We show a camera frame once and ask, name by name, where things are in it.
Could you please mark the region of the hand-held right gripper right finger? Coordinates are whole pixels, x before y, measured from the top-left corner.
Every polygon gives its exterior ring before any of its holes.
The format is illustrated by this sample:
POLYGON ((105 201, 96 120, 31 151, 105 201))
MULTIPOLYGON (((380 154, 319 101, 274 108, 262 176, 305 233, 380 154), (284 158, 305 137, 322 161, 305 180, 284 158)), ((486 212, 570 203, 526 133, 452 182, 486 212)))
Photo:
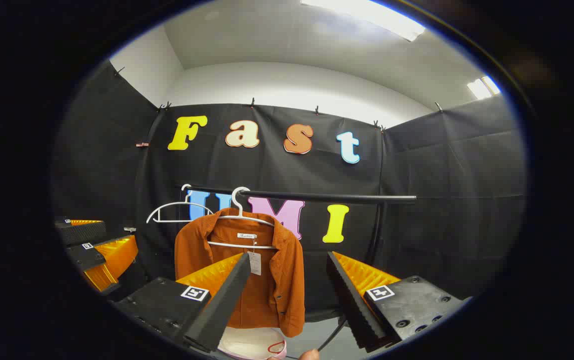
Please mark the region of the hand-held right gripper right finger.
POLYGON ((359 348, 375 351, 430 330, 467 303, 421 276, 397 278, 329 251, 326 273, 359 348))

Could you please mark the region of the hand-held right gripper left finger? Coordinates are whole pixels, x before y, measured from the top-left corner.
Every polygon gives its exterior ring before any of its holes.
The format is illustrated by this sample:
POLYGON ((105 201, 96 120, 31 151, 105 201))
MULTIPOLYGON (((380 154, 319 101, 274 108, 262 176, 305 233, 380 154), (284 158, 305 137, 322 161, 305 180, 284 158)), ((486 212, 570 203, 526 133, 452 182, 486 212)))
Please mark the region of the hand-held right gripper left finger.
POLYGON ((215 351, 251 274, 240 253, 180 280, 159 276, 116 302, 125 316, 176 346, 215 351))

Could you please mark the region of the white plastic hanger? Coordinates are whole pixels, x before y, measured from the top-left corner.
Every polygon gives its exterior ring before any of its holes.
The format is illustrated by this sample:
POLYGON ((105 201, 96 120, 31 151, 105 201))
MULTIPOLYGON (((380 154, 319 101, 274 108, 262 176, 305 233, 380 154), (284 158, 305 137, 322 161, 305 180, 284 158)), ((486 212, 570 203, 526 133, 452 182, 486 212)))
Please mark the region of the white plastic hanger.
MULTIPOLYGON (((259 223, 259 224, 264 224, 270 227, 275 227, 275 224, 273 224, 272 222, 268 222, 268 221, 264 221, 263 219, 259 219, 259 218, 253 218, 253 217, 249 217, 249 216, 244 216, 243 215, 243 207, 241 205, 241 203, 236 199, 236 196, 241 193, 241 192, 248 192, 250 191, 250 189, 248 189, 248 187, 244 187, 244 186, 240 186, 240 187, 236 187, 233 191, 232 191, 232 203, 234 203, 234 205, 236 205, 237 209, 238 209, 238 214, 237 215, 223 215, 220 216, 220 219, 233 219, 233 220, 242 220, 242 221, 252 221, 254 223, 259 223)), ((222 246, 225 248, 242 248, 242 249, 252 249, 253 251, 255 249, 271 249, 271 250, 277 250, 277 248, 273 247, 273 246, 257 246, 256 245, 256 237, 249 237, 250 240, 252 240, 252 244, 230 244, 230 243, 218 243, 218 242, 213 242, 213 241, 208 241, 207 243, 212 245, 212 246, 222 246)))
POLYGON ((206 206, 209 193, 194 189, 190 184, 181 186, 184 198, 176 202, 168 202, 157 207, 147 217, 145 223, 156 224, 186 224, 214 212, 206 206))

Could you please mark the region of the white laundry hamper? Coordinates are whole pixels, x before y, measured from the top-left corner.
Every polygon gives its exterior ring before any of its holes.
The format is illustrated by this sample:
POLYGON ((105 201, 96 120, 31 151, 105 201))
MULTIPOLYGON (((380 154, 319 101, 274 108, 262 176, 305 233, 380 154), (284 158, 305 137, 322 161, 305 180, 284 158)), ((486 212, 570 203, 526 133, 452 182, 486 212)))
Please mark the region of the white laundry hamper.
POLYGON ((274 328, 232 328, 228 326, 217 349, 237 360, 283 360, 287 352, 284 335, 274 328))

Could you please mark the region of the orange corduroy jacket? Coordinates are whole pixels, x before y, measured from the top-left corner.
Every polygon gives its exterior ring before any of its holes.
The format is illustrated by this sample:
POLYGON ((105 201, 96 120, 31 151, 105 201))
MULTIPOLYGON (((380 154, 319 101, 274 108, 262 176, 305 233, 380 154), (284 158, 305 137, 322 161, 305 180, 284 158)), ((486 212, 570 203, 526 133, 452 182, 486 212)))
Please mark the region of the orange corduroy jacket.
POLYGON ((238 209, 225 208, 184 225, 175 239, 174 260, 177 280, 209 265, 241 253, 255 253, 261 264, 259 274, 250 274, 228 326, 236 329, 276 328, 285 337, 296 337, 305 324, 305 271, 301 243, 276 218, 268 214, 243 212, 275 227, 241 219, 238 209), (250 245, 271 249, 215 246, 207 242, 250 245))

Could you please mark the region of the black backdrop cloth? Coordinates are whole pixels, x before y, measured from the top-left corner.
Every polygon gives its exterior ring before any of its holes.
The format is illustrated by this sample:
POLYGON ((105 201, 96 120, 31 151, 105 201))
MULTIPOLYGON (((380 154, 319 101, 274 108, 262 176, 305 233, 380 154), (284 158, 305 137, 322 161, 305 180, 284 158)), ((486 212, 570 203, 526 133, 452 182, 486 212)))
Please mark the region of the black backdrop cloth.
MULTIPOLYGON (((386 130, 273 105, 195 104, 157 111, 109 63, 88 80, 54 142, 54 212, 102 220, 111 237, 136 227, 150 278, 173 278, 180 224, 146 224, 177 201, 175 185, 252 191, 417 196, 389 205, 374 266, 419 275, 461 299, 502 266, 524 209, 525 154, 503 98, 474 101, 386 130), (137 147, 140 142, 150 146, 137 147)), ((377 207, 349 203, 341 243, 324 243, 328 205, 239 195, 299 237, 305 320, 339 315, 326 253, 365 260, 377 207)))

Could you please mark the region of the row of black cloth clips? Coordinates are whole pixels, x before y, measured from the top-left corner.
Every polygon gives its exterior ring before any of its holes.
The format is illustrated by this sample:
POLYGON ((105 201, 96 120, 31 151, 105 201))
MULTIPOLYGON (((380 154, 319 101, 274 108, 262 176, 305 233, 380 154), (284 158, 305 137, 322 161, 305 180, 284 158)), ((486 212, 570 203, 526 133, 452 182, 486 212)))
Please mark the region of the row of black cloth clips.
POLYGON ((319 112, 385 128, 433 109, 369 80, 314 66, 227 63, 164 71, 118 65, 117 70, 153 105, 245 104, 319 112))

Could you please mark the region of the small ceiling light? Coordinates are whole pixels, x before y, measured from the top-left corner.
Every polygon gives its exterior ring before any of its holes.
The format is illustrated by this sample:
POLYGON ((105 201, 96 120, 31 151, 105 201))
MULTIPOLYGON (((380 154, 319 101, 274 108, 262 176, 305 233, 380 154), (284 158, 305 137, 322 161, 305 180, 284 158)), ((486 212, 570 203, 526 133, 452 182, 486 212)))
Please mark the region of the small ceiling light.
POLYGON ((466 86, 477 100, 485 100, 501 93, 497 84, 495 84, 489 76, 482 76, 475 79, 466 86))

